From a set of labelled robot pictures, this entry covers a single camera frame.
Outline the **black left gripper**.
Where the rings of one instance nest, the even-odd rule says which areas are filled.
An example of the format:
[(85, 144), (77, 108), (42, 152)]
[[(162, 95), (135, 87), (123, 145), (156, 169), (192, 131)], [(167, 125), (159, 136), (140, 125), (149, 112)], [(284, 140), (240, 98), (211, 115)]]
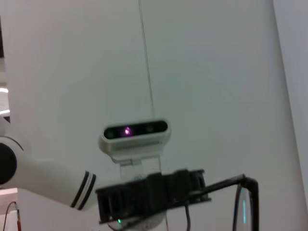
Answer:
[(202, 169), (182, 169), (166, 175), (153, 173), (141, 180), (97, 189), (100, 223), (149, 216), (185, 203), (210, 201), (207, 194), (193, 198), (205, 188), (203, 173)]

